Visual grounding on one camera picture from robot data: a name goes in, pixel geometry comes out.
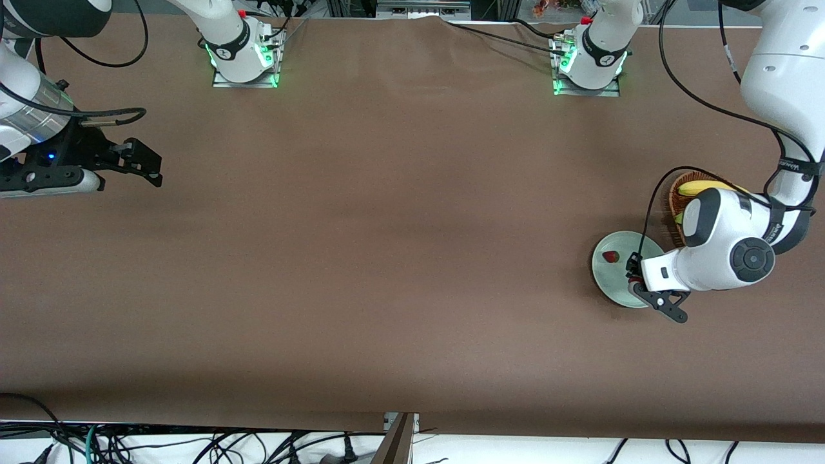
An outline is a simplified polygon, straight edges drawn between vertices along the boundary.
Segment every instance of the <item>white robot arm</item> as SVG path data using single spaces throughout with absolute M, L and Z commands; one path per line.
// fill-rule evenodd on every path
M 232 0 L 169 0 L 196 24 L 223 78 L 245 83 L 271 68 L 276 46 L 269 24 L 235 11 Z M 7 38 L 89 37 L 111 14 L 111 0 L 2 0 L 2 34 Z M 34 65 L 0 45 L 0 83 L 29 104 L 0 93 L 0 197 L 55 195 L 102 190 L 93 171 L 133 173 L 160 186 L 160 157 L 138 140 L 117 145 L 98 127 L 63 113 L 75 111 L 64 88 Z M 12 158 L 26 152 L 26 163 Z
M 780 136 L 785 156 L 769 195 L 757 196 L 762 202 L 712 188 L 688 204 L 683 215 L 686 247 L 643 259 L 643 282 L 631 282 L 633 293 L 665 315 L 683 315 L 670 296 L 727 290 L 766 278 L 776 254 L 805 237 L 822 173 L 825 7 L 806 0 L 723 3 L 763 22 L 742 77 L 742 97 L 754 113 L 796 138 L 807 153 L 797 141 Z
M 606 87 L 627 58 L 630 39 L 643 17 L 641 0 L 601 0 L 592 23 L 573 28 L 575 48 L 561 72 L 581 88 Z

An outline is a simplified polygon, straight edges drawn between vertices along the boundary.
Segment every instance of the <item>banana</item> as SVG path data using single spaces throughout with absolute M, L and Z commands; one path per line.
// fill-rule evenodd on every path
M 685 182 L 679 186 L 679 195 L 683 196 L 696 196 L 699 195 L 700 192 L 707 190 L 709 188 L 724 188 L 726 190 L 733 190 L 728 184 L 719 181 L 690 181 Z

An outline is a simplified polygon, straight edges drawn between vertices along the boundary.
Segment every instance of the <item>light green plate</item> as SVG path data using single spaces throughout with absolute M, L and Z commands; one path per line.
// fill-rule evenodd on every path
M 627 274 L 625 264 L 627 264 L 630 255 L 639 249 L 639 240 L 641 239 L 642 235 L 639 232 L 621 230 L 601 239 L 601 242 L 596 245 L 596 250 L 593 251 L 591 270 L 593 271 L 593 278 L 596 279 L 596 284 L 608 298 L 628 308 L 644 308 L 647 306 L 630 293 L 627 277 L 625 276 Z M 601 256 L 605 251 L 619 252 L 619 262 L 608 263 Z M 662 247 L 652 241 L 650 237 L 644 240 L 642 256 L 645 258 L 655 258 L 662 256 L 664 253 Z

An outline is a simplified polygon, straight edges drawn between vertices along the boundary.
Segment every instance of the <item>brown tablecloth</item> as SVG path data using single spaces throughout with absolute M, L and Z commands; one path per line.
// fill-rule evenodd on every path
M 0 203 L 2 390 L 63 419 L 380 429 L 412 410 L 443 433 L 825 439 L 819 218 L 765 282 L 691 296 L 684 325 L 592 280 L 594 244 L 641 229 L 670 167 L 758 190 L 776 165 L 768 131 L 670 83 L 655 30 L 622 97 L 580 98 L 553 95 L 541 52 L 436 18 L 310 21 L 280 88 L 213 89 L 187 18 L 148 20 L 128 69 L 44 43 L 79 107 L 148 108 L 106 133 L 165 178 Z M 728 34 L 743 67 L 758 31 Z M 76 43 L 139 42 L 114 15 Z M 746 111 L 717 31 L 667 45 Z

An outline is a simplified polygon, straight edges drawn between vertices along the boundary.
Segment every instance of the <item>black cable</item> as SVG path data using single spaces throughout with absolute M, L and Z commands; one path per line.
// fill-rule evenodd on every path
M 728 47 L 728 35 L 724 32 L 724 14 L 722 13 L 722 3 L 719 4 L 719 35 L 722 36 L 722 45 L 724 46 L 724 53 L 728 57 L 730 70 L 733 71 L 733 76 L 736 78 L 736 82 L 742 83 L 742 78 L 739 76 L 739 71 L 737 71 L 736 64 L 733 62 L 733 56 L 730 54 L 730 47 Z
M 290 458 L 293 454 L 297 455 L 297 454 L 298 454 L 298 452 L 299 452 L 300 450 L 302 450 L 302 449 L 304 449 L 304 448 L 306 448 L 306 447 L 311 447 L 311 446 L 313 446 L 314 444 L 318 444 L 318 443 L 321 443 L 321 442 L 326 442 L 326 441 L 329 441 L 329 440 L 335 440 L 335 439 L 338 439 L 338 438 L 344 438 L 344 437 L 346 437 L 347 435 L 349 435 L 350 437 L 361 437 L 361 436 L 384 436 L 384 433 L 353 432 L 353 433 L 344 433 L 344 434 L 340 434 L 340 435 L 331 435 L 331 436 L 329 436 L 329 437 L 319 438 L 319 439 L 317 439 L 317 440 L 313 440 L 313 441 L 311 441 L 311 442 L 304 443 L 303 445 L 301 445 L 301 446 L 299 446 L 299 447 L 296 447 L 294 451 L 290 451 L 290 452 L 286 453 L 284 456 L 279 457 L 278 459 L 276 459 L 274 464 L 280 464 L 280 463 L 281 463 L 281 462 L 283 462 L 284 460 L 289 459 L 289 458 Z
M 724 464 L 730 464 L 730 457 L 733 454 L 733 450 L 735 450 L 737 446 L 739 446 L 739 442 L 733 442 L 730 444 L 728 452 L 726 452 L 724 455 Z
M 235 461 L 233 461 L 232 457 L 229 455 L 230 453 L 232 453 L 234 455 L 237 455 L 241 459 L 241 464 L 244 464 L 244 462 L 245 462 L 245 460 L 243 459 L 243 454 L 241 454 L 240 452 L 237 452 L 233 449 L 228 449 L 228 448 L 221 447 L 219 444 L 216 444 L 214 446 L 214 451 L 215 451 L 215 456 L 216 456 L 215 460 L 212 461 L 214 464 L 219 464 L 220 460 L 223 457 L 226 457 L 226 460 L 229 461 L 229 464 L 235 464 Z
M 123 441 L 117 435 L 112 435 L 109 437 L 109 449 L 115 450 L 115 454 L 117 458 L 123 464 L 132 464 L 132 452 L 131 450 L 127 449 L 123 446 Z
M 138 53 L 137 56 L 135 56 L 133 59 L 130 59 L 129 61 L 125 61 L 124 63 L 107 63 L 105 61 L 100 61 L 99 59 L 94 59 L 88 54 L 83 53 L 83 50 L 80 50 L 77 46 L 75 46 L 75 44 L 69 41 L 69 39 L 65 37 L 60 37 L 60 39 L 66 45 L 68 45 L 70 49 L 74 50 L 75 53 L 79 54 L 85 59 L 88 59 L 94 64 L 105 66 L 107 68 L 125 68 L 127 66 L 131 66 L 132 64 L 137 63 L 138 61 L 140 61 L 141 58 L 144 57 L 144 54 L 146 54 L 146 49 L 149 47 L 149 26 L 146 24 L 146 16 L 144 15 L 144 10 L 140 7 L 140 2 L 138 0 L 134 0 L 134 5 L 138 8 L 140 21 L 144 25 L 144 47 L 140 50 L 140 53 Z
M 295 451 L 295 442 L 290 443 L 290 464 L 301 464 L 298 452 Z
M 281 454 L 281 452 L 283 452 L 285 449 L 287 449 L 290 444 L 294 443 L 295 440 L 298 440 L 298 439 L 300 439 L 300 438 L 302 438 L 302 437 L 304 437 L 308 434 L 309 434 L 309 432 L 298 431 L 298 430 L 294 431 L 293 433 L 290 434 L 289 437 L 284 439 L 284 441 L 281 442 L 280 445 L 278 445 L 275 448 L 275 451 L 272 452 L 272 454 L 266 459 L 265 462 L 263 462 L 263 464 L 272 464 L 275 461 L 275 459 L 278 457 L 278 455 Z
M 685 446 L 685 442 L 681 440 L 677 440 L 681 445 L 682 451 L 685 452 L 685 457 L 681 457 L 676 452 L 673 451 L 673 448 L 670 446 L 670 440 L 665 440 L 665 446 L 667 447 L 667 451 L 671 453 L 671 456 L 675 457 L 681 464 L 691 464 L 691 454 L 687 452 L 687 446 Z
M 210 440 L 210 439 L 211 438 L 194 438 L 192 440 L 186 440 L 185 442 L 164 443 L 164 444 L 157 444 L 157 445 L 139 445 L 139 446 L 136 446 L 136 447 L 122 447 L 120 450 L 128 452 L 128 451 L 132 451 L 132 450 L 135 450 L 135 449 L 143 449 L 143 448 L 175 447 L 175 446 L 178 446 L 178 445 L 186 445 L 186 444 L 189 444 L 189 443 L 202 442 L 204 440 Z M 118 441 L 122 445 L 123 443 L 122 443 L 121 440 L 122 440 L 122 438 L 118 438 Z
M 349 434 L 344 434 L 344 462 L 346 464 L 350 464 L 352 462 L 358 461 L 358 455 L 356 454 L 355 450 L 352 449 L 352 440 L 350 439 Z
M 275 31 L 275 32 L 272 32 L 272 33 L 271 33 L 270 35 L 268 35 L 268 36 L 263 36 L 263 40 L 269 40 L 269 39 L 271 39 L 272 37 L 275 37 L 275 36 L 277 36 L 278 34 L 280 34 L 280 33 L 281 33 L 284 29 L 286 29 L 286 25 L 290 23 L 290 18 L 291 18 L 291 17 L 286 17 L 286 20 L 284 21 L 284 24 L 283 24 L 283 25 L 281 25 L 280 29 L 278 29 L 278 30 L 277 30 L 277 31 Z
M 46 64 L 43 61 L 43 45 L 40 43 L 40 37 L 35 39 L 35 57 L 37 58 L 37 68 L 46 74 Z
M 134 107 L 134 108 L 121 108 L 119 110 L 104 110 L 104 111 L 70 111 L 70 110 L 63 110 L 60 108 L 53 108 L 47 107 L 46 105 L 40 105 L 37 102 L 33 102 L 32 100 L 28 100 L 26 98 L 21 97 L 14 93 L 10 88 L 6 87 L 6 84 L 0 83 L 0 91 L 8 95 L 14 100 L 27 105 L 29 107 L 35 108 L 36 110 L 45 111 L 47 113 L 52 113 L 55 115 L 61 116 L 71 116 L 71 117 L 81 117 L 81 118 L 98 118 L 98 117 L 105 117 L 105 116 L 120 116 L 120 115 L 134 115 L 132 117 L 126 119 L 118 119 L 114 120 L 114 125 L 127 125 L 131 124 L 138 119 L 146 116 L 146 108 L 141 107 Z
M 481 34 L 482 36 L 492 37 L 493 39 L 504 40 L 505 42 L 510 42 L 512 44 L 521 45 L 523 47 L 536 49 L 536 50 L 541 50 L 541 51 L 544 51 L 544 52 L 550 53 L 550 54 L 564 55 L 564 52 L 562 50 L 551 50 L 551 49 L 546 48 L 546 47 L 539 47 L 538 45 L 532 45 L 532 44 L 528 44 L 526 42 L 521 42 L 519 40 L 513 40 L 513 39 L 510 39 L 508 37 L 496 36 L 495 34 L 490 34 L 489 32 L 480 31 L 478 29 L 473 29 L 472 27 L 463 26 L 461 24 L 455 24 L 454 22 L 447 22 L 447 24 L 449 24 L 450 26 L 453 26 L 453 27 L 457 27 L 459 29 L 464 29 L 465 31 L 474 32 L 476 34 Z
M 235 445 L 237 445 L 238 443 L 243 441 L 245 438 L 248 438 L 250 435 L 254 435 L 254 434 L 255 433 L 253 433 L 253 432 L 245 433 L 245 434 L 241 435 L 240 438 L 237 438 L 234 442 L 231 442 L 226 448 L 220 448 L 219 447 L 220 449 L 223 450 L 222 451 L 223 454 L 218 455 L 217 458 L 215 459 L 215 462 L 220 462 L 221 457 L 226 456 L 226 453 L 229 452 Z
M 522 26 L 524 26 L 524 27 L 526 27 L 527 29 L 529 29 L 529 30 L 530 30 L 530 32 L 532 32 L 533 34 L 536 34 L 536 35 L 537 35 L 537 36 L 539 36 L 539 37 L 544 37 L 545 39 L 552 39 L 552 38 L 553 38 L 553 36 L 554 36 L 555 34 L 558 34 L 558 32 L 556 32 L 555 34 L 546 34 L 546 33 L 542 32 L 542 31 L 539 31 L 538 29 L 534 28 L 534 27 L 533 27 L 533 25 L 532 25 L 532 24 L 530 24 L 529 22 L 524 21 L 524 20 L 522 20 L 522 19 L 519 19 L 519 18 L 517 18 L 517 17 L 512 18 L 512 19 L 510 20 L 510 22 L 516 22 L 516 23 L 518 23 L 518 24 L 521 24 Z
M 261 440 L 261 437 L 259 437 L 257 433 L 254 433 L 252 436 L 255 437 L 255 439 L 261 444 L 261 447 L 263 448 L 263 460 L 261 461 L 261 464 L 263 464 L 269 457 L 269 451 L 266 450 L 266 443 L 264 443 L 263 440 Z
M 200 461 L 203 458 L 203 456 L 212 452 L 215 449 L 216 444 L 220 443 L 222 440 L 225 440 L 230 435 L 232 435 L 232 433 L 224 433 L 217 438 L 212 438 L 209 444 L 207 444 L 202 450 L 200 450 L 198 455 L 195 457 L 195 460 L 192 461 L 192 464 L 198 464 L 198 461 Z
M 669 0 L 665 4 L 664 13 L 662 15 L 662 21 L 659 23 L 659 55 L 662 58 L 662 65 L 665 68 L 665 72 L 667 73 L 667 76 L 673 81 L 673 83 L 675 83 L 676 86 L 679 87 L 679 89 L 682 90 L 688 97 L 692 98 L 695 102 L 698 102 L 699 104 L 701 104 L 704 107 L 710 108 L 711 110 L 720 112 L 720 113 L 722 113 L 726 116 L 731 116 L 731 117 L 739 119 L 741 121 L 747 121 L 747 122 L 750 122 L 752 124 L 756 124 L 756 125 L 759 125 L 761 127 L 765 127 L 766 129 L 775 130 L 776 132 L 784 135 L 786 138 L 793 141 L 795 144 L 797 144 L 802 149 L 802 151 L 808 157 L 809 161 L 811 161 L 812 163 L 815 163 L 816 161 L 814 160 L 813 156 L 811 155 L 811 152 L 808 149 L 808 147 L 806 147 L 802 143 L 802 141 L 799 140 L 795 135 L 792 135 L 792 134 L 788 133 L 787 131 L 782 130 L 779 127 L 776 127 L 775 125 L 769 124 L 767 122 L 759 121 L 758 119 L 754 119 L 754 118 L 749 117 L 749 116 L 740 115 L 740 114 L 735 113 L 733 111 L 726 110 L 726 109 L 721 108 L 721 107 L 717 107 L 716 105 L 714 105 L 712 103 L 708 103 L 705 100 L 703 100 L 702 98 L 696 96 L 693 92 L 691 92 L 690 89 L 688 89 L 687 87 L 685 87 L 685 85 L 683 83 L 681 83 L 679 78 L 677 78 L 676 75 L 671 70 L 670 65 L 667 63 L 667 56 L 665 55 L 665 46 L 664 46 L 665 19 L 667 18 L 667 14 L 670 12 L 671 8 L 673 8 L 673 5 L 676 4 L 676 1 L 677 0 Z
M 607 460 L 607 462 L 605 462 L 605 464 L 614 464 L 614 462 L 616 462 L 616 458 L 619 457 L 619 453 L 621 452 L 621 448 L 625 447 L 625 444 L 627 443 L 627 441 L 628 441 L 628 438 L 622 438 L 621 439 L 621 441 L 619 442 L 619 445 L 616 447 L 615 450 L 613 450 L 613 455 L 610 457 L 610 459 Z
M 3 22 L 2 22 L 2 19 L 3 19 L 2 18 L 3 17 L 2 10 L 4 10 L 4 9 L 5 8 L 0 7 L 0 24 L 3 24 Z M 29 403 L 32 403 L 33 405 L 36 405 L 38 408 L 42 409 L 43 412 L 45 412 L 46 415 L 49 416 L 49 419 L 51 419 L 52 422 L 54 422 L 54 426 L 63 435 L 66 443 L 68 443 L 68 446 L 69 446 L 68 458 L 69 458 L 69 461 L 72 464 L 74 464 L 74 452 L 72 452 L 72 450 L 71 450 L 71 442 L 69 440 L 69 435 L 66 432 L 66 429 L 63 427 L 63 424 L 60 422 L 60 420 L 57 418 L 57 416 L 54 415 L 54 413 L 48 408 L 48 406 L 44 405 L 42 402 L 40 402 L 40 400 L 38 400 L 36 398 L 33 398 L 31 396 L 28 396 L 28 395 L 23 395 L 21 393 L 0 392 L 0 398 L 12 398 L 12 399 L 15 399 L 15 400 L 27 401 Z
M 5 438 L 12 438 L 12 437 L 19 437 L 21 435 L 28 435 L 30 433 L 38 432 L 38 430 L 24 430 L 23 432 L 14 432 L 14 433 L 0 433 L 0 440 Z

